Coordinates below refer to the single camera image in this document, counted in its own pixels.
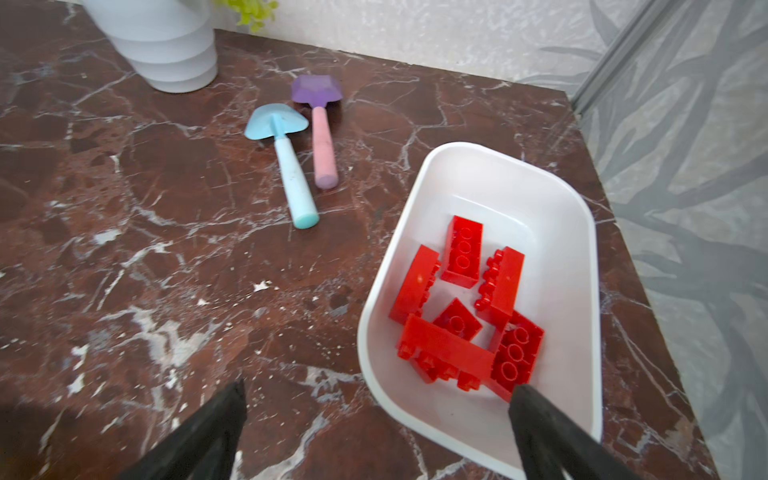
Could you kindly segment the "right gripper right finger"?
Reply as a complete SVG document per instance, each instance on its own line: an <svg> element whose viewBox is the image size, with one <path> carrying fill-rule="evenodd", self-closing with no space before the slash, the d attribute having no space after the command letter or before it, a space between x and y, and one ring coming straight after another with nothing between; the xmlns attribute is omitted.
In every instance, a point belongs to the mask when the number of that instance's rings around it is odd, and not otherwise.
<svg viewBox="0 0 768 480"><path fill-rule="evenodd" d="M508 416L528 479L637 477L530 385L514 389Z"/></svg>

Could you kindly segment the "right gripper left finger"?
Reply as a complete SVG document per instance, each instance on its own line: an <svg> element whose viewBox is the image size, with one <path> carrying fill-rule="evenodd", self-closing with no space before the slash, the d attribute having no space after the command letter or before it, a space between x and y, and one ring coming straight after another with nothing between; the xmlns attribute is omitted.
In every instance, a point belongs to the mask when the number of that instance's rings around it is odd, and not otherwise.
<svg viewBox="0 0 768 480"><path fill-rule="evenodd" d="M245 382L228 384L120 479L228 479L247 418Z"/></svg>

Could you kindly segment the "red lego bottom brick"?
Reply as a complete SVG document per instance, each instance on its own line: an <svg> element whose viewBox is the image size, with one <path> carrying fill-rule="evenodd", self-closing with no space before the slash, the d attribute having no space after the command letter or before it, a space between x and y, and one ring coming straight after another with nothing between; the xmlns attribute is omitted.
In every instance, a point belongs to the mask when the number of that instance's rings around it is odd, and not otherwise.
<svg viewBox="0 0 768 480"><path fill-rule="evenodd" d="M432 377L456 378L464 391L477 390L490 378L494 355L468 340L411 314L397 345L397 355Z"/></svg>

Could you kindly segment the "red lego cluster brick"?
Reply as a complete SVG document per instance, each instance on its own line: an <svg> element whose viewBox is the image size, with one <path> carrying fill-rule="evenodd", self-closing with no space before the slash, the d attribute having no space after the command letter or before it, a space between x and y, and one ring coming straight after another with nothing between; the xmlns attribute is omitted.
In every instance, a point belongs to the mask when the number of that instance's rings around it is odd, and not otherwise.
<svg viewBox="0 0 768 480"><path fill-rule="evenodd" d="M390 319L405 324L410 315L423 316L423 307L440 267L439 253L421 245L389 312Z"/></svg>

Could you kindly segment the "right white tray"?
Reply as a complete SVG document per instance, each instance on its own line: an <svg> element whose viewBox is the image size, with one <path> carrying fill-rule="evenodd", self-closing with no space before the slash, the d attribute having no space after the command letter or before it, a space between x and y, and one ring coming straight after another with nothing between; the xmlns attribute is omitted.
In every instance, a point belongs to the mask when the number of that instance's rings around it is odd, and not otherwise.
<svg viewBox="0 0 768 480"><path fill-rule="evenodd" d="M596 226L585 201L559 177L466 142L425 158L364 306L357 332L362 374L395 420L500 475L521 479L508 404L487 388L425 383L400 359L402 326L389 312L420 246L442 251L461 216L484 227L482 253L510 247L525 262L515 308L545 336L531 383L599 438L602 374Z"/></svg>

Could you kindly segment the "teal toy shovel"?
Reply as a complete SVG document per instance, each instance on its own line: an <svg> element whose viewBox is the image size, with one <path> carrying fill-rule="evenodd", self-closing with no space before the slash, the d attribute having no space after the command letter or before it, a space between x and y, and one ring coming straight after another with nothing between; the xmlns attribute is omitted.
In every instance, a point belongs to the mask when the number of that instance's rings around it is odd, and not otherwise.
<svg viewBox="0 0 768 480"><path fill-rule="evenodd" d="M306 176L288 137L289 134L304 131L308 126L309 121L293 108L283 103L272 103L256 108L245 128L245 136L250 140L274 140L289 213L297 229L309 229L319 222Z"/></svg>

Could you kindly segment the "purple pink toy shovel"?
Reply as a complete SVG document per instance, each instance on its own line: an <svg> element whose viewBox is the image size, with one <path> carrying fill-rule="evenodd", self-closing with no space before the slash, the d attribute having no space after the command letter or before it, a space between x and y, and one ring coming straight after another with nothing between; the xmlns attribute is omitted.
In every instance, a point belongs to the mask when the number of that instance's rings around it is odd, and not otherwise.
<svg viewBox="0 0 768 480"><path fill-rule="evenodd" d="M340 83L330 75L300 75L291 86L292 100L308 104L312 110L314 181L323 190L332 189L339 183L327 105L342 97Z"/></svg>

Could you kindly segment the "potted flower plant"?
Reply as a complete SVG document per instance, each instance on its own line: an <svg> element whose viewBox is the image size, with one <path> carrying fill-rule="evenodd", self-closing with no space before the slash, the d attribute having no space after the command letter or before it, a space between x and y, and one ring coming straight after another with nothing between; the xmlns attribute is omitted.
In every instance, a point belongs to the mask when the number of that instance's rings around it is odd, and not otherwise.
<svg viewBox="0 0 768 480"><path fill-rule="evenodd" d="M152 88L189 93L218 74L214 1L84 1L115 50Z"/></svg>

